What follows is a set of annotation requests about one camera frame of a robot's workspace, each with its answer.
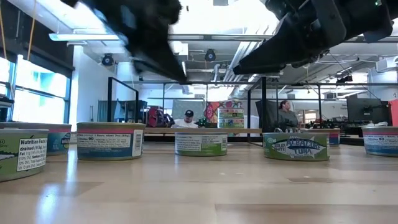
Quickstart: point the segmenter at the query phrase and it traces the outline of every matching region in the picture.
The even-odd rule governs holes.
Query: albacore tuna label
[[[264,154],[274,159],[327,160],[327,134],[265,134]]]

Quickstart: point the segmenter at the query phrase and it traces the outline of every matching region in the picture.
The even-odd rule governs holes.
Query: computer monitor
[[[348,98],[347,110],[349,122],[389,122],[388,102],[380,99]]]

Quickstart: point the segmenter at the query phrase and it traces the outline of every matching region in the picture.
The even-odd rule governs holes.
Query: woman
[[[290,103],[287,100],[279,104],[279,124],[288,127],[297,127],[299,125],[296,114],[290,110]]]

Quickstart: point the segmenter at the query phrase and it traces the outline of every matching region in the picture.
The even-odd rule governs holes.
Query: person
[[[198,128],[198,125],[193,122],[193,111],[187,110],[184,119],[174,120],[175,124],[172,128]]]
[[[290,102],[284,100],[279,105],[279,124],[286,125],[287,127],[297,127],[299,121],[296,114],[290,110]]]

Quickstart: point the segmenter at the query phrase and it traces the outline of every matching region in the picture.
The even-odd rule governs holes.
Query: cap
[[[193,111],[192,111],[192,110],[187,110],[187,111],[185,112],[185,115],[186,115],[187,117],[191,118],[191,117],[193,117]]]

